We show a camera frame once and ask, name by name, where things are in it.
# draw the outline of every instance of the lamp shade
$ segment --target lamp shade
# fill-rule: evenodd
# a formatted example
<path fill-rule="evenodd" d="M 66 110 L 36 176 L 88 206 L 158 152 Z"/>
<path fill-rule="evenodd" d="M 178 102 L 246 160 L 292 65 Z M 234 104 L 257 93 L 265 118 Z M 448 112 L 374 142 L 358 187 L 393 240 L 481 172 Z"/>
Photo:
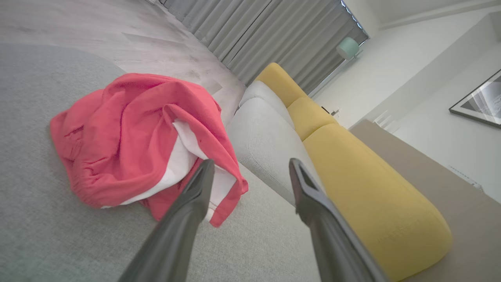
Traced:
<path fill-rule="evenodd" d="M 358 43 L 353 40 L 353 38 L 346 37 L 341 41 L 338 47 L 336 47 L 336 50 L 338 50 L 341 57 L 350 60 L 358 53 L 360 47 L 358 47 Z"/>

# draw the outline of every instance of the gray rug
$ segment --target gray rug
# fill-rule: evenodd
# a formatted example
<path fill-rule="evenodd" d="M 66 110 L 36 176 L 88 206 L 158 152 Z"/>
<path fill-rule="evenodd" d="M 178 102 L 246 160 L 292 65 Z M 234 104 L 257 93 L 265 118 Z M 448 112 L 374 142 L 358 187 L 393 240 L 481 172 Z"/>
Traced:
<path fill-rule="evenodd" d="M 0 281 L 113 281 L 156 222 L 70 190 L 49 121 L 124 71 L 76 49 L 0 45 Z"/>

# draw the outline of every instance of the white fabric lining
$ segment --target white fabric lining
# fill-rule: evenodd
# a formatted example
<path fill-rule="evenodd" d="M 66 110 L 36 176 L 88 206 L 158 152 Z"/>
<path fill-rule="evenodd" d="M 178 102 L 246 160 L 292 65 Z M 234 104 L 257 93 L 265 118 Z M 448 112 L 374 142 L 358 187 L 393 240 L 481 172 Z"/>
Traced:
<path fill-rule="evenodd" d="M 189 128 L 187 122 L 176 119 L 172 125 L 177 130 L 177 139 L 170 154 L 165 173 L 160 181 L 148 191 L 145 191 L 120 205 L 127 205 L 142 199 L 146 199 L 154 194 L 171 187 L 183 179 L 191 170 L 197 158 L 207 160 L 207 155 L 198 146 L 195 133 Z M 221 201 L 228 195 L 236 182 L 236 178 L 219 166 L 215 166 L 214 179 L 212 181 L 212 192 L 210 194 L 209 208 L 205 219 L 210 221 L 214 211 Z"/>

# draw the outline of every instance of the mint green lamp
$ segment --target mint green lamp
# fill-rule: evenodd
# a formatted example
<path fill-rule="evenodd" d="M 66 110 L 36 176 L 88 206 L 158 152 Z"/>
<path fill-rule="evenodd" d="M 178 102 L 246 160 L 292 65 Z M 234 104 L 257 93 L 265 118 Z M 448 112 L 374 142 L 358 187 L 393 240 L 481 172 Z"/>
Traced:
<path fill-rule="evenodd" d="M 353 38 L 346 37 L 341 41 L 341 43 L 336 47 L 336 50 L 338 51 L 339 55 L 345 59 L 344 62 L 341 63 L 329 76 L 327 76 L 324 81 L 322 81 L 315 89 L 313 89 L 308 96 L 313 99 L 315 95 L 317 95 L 322 88 L 324 88 L 327 83 L 329 83 L 334 77 L 336 77 L 339 73 L 341 73 L 343 70 L 348 68 L 351 63 L 357 59 L 357 56 L 363 51 L 360 50 L 360 47 L 358 46 L 358 43 L 353 40 Z"/>
<path fill-rule="evenodd" d="M 345 58 L 345 60 L 351 60 L 357 57 L 360 47 L 358 47 L 358 43 L 353 38 L 347 37 L 341 41 L 336 50 L 338 50 L 339 55 Z"/>

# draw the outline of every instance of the red cloth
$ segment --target red cloth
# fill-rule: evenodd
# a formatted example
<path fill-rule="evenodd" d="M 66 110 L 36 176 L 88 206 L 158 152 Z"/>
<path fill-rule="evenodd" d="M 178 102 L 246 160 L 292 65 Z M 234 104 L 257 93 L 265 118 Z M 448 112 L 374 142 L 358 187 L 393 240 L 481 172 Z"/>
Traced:
<path fill-rule="evenodd" d="M 86 204 L 102 208 L 118 206 L 157 185 L 178 137 L 173 122 L 188 123 L 206 156 L 236 178 L 210 219 L 217 227 L 248 190 L 220 113 L 199 85 L 160 75 L 126 74 L 55 116 L 51 135 L 72 190 Z M 157 220 L 201 161 L 180 182 L 141 200 Z"/>

